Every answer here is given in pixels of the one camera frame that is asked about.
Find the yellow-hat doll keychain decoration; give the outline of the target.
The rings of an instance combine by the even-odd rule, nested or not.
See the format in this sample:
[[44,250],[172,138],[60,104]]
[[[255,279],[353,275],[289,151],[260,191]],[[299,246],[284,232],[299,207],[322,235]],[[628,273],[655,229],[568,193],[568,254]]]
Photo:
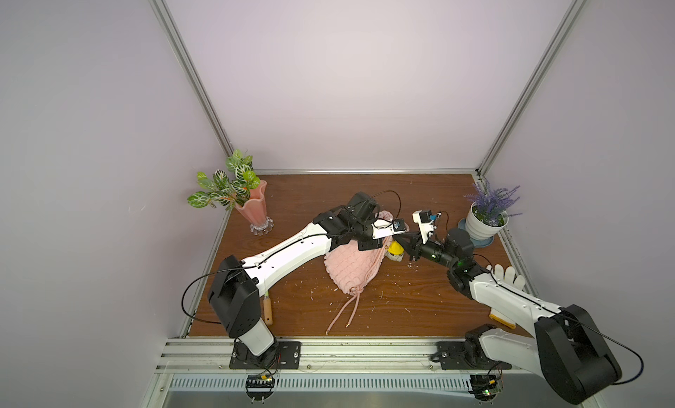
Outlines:
[[404,255],[404,248],[397,241],[393,240],[388,246],[386,257],[395,262],[401,262],[404,258]]

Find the pink quilted drawstring bag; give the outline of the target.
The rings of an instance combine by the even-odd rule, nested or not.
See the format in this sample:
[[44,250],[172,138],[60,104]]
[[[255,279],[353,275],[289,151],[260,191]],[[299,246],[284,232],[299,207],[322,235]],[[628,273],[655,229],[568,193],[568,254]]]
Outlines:
[[330,279],[339,290],[350,297],[328,325],[326,335],[330,333],[343,312],[352,304],[353,309],[346,322],[346,327],[351,325],[359,309],[360,297],[364,288],[378,275],[392,242],[392,237],[388,236],[383,239],[382,247],[361,251],[358,242],[351,240],[348,244],[339,246],[325,255],[324,264]]

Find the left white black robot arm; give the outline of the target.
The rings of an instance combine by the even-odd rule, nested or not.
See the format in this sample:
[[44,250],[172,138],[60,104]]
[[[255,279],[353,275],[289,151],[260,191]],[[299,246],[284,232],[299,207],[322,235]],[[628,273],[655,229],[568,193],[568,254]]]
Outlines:
[[384,219],[373,197],[359,192],[346,205],[317,215],[291,238],[257,255],[226,258],[209,275],[207,302],[227,335],[249,354],[265,357],[277,339],[262,318],[260,298],[279,280],[305,263],[355,241],[360,251],[379,249],[385,239],[406,232],[404,220]]

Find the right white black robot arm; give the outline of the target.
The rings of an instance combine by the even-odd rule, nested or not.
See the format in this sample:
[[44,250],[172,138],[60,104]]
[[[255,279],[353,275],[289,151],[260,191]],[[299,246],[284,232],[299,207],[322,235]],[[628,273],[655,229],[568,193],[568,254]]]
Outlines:
[[419,232],[394,239],[412,260],[426,259],[445,267],[457,292],[490,307],[501,322],[526,331],[521,336],[482,325],[466,333],[463,350],[453,355],[459,362],[489,371],[502,365],[524,369],[543,378],[569,404],[627,384],[609,347],[612,338],[598,330],[585,309],[545,302],[508,283],[508,270],[482,267],[467,232],[452,229],[444,242],[425,239]]

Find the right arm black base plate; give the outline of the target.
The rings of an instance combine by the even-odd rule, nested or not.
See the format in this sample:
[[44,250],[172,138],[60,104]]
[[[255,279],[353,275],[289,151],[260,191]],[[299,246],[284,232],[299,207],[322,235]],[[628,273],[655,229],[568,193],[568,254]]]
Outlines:
[[497,362],[487,357],[478,344],[471,341],[440,341],[437,350],[429,359],[437,362],[441,369],[512,369],[506,362]]

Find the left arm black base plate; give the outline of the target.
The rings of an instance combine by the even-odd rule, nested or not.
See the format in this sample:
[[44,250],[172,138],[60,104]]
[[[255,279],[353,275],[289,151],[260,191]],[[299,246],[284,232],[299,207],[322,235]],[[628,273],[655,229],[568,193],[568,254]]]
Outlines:
[[241,341],[234,343],[230,369],[299,369],[300,341],[275,341],[262,355],[253,355]]

